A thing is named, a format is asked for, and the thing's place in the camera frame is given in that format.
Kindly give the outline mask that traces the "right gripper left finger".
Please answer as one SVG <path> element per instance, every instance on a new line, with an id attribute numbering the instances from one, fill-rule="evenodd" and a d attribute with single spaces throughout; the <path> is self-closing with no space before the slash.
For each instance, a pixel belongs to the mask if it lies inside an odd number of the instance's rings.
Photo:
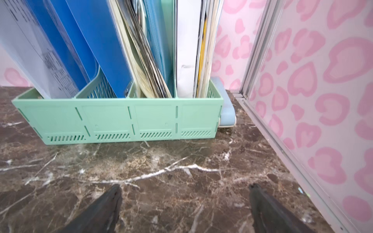
<path id="1" fill-rule="evenodd" d="M 60 232 L 114 233 L 119 220 L 121 204 L 121 188 L 115 184 Z"/>

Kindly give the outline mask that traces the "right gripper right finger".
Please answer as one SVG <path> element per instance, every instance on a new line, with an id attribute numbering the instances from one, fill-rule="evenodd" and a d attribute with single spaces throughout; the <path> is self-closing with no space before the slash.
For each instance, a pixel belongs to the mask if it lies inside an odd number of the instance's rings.
<path id="1" fill-rule="evenodd" d="M 300 221 L 272 195 L 254 183 L 249 186 L 251 212 L 256 233 L 312 233 L 313 230 Z"/>

